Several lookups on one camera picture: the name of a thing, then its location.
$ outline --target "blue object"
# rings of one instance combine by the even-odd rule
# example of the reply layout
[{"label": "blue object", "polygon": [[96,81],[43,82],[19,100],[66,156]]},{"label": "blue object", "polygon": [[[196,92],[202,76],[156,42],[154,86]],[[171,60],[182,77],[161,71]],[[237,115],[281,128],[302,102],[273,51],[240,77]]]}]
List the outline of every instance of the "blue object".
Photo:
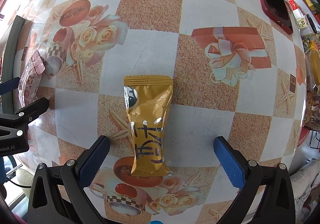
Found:
[{"label": "blue object", "polygon": [[0,157],[0,184],[4,184],[6,180],[7,180],[7,175],[4,170],[3,157]]},{"label": "blue object", "polygon": [[0,84],[0,96],[18,88],[20,78],[15,77],[12,80],[2,82]]},{"label": "blue object", "polygon": [[152,220],[149,222],[149,224],[163,224],[163,223],[159,220]]},{"label": "blue object", "polygon": [[244,170],[234,158],[231,151],[229,151],[219,138],[213,141],[213,150],[232,185],[241,190],[245,184]]},{"label": "blue object", "polygon": [[83,167],[79,170],[78,184],[80,188],[90,186],[109,150],[110,141],[107,137],[105,137],[103,138],[102,142],[100,142],[99,145],[93,150],[92,154],[89,155]]}]

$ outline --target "gripper logo text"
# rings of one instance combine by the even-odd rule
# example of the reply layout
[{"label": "gripper logo text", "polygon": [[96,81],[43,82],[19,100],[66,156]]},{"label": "gripper logo text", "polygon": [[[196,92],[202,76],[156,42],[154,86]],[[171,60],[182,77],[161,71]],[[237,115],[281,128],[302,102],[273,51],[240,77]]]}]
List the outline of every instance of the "gripper logo text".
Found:
[{"label": "gripper logo text", "polygon": [[0,151],[3,152],[3,151],[11,150],[11,149],[16,149],[16,148],[14,146],[11,146],[11,147],[7,146],[7,147],[0,148]]}]

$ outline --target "table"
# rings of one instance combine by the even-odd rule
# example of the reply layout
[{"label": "table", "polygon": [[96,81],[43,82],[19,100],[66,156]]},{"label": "table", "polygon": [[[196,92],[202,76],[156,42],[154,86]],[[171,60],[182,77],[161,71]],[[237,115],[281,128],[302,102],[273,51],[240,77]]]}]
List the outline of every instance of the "table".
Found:
[{"label": "table", "polygon": [[[108,136],[110,152],[85,188],[103,217],[216,223],[238,192],[212,149],[220,135],[260,165],[290,166],[306,94],[292,12],[292,35],[265,15],[260,0],[27,0],[18,14],[28,22],[14,76],[39,50],[46,71],[37,96],[50,101],[29,125],[30,150],[19,158],[31,170],[40,162],[62,165]],[[174,175],[145,182],[128,174],[134,152],[123,77],[147,74],[174,79],[164,140]],[[115,191],[121,183],[137,191],[130,206]]]}]

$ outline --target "gold snack wrapper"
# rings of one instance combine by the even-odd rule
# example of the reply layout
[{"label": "gold snack wrapper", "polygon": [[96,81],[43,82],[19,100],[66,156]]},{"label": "gold snack wrapper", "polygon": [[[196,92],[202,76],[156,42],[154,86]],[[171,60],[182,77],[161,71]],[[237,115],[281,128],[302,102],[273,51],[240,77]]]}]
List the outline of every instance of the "gold snack wrapper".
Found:
[{"label": "gold snack wrapper", "polygon": [[124,77],[124,101],[135,151],[132,176],[165,176],[171,173],[163,156],[164,127],[173,91],[170,76]]}]

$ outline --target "pink snack wrapper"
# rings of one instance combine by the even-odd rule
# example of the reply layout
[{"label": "pink snack wrapper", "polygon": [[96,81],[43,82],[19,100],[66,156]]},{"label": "pink snack wrapper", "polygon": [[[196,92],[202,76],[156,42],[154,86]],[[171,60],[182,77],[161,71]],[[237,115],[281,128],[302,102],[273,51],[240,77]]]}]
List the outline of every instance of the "pink snack wrapper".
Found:
[{"label": "pink snack wrapper", "polygon": [[38,51],[35,51],[22,73],[18,86],[19,101],[22,107],[35,100],[44,69],[41,56]]}]

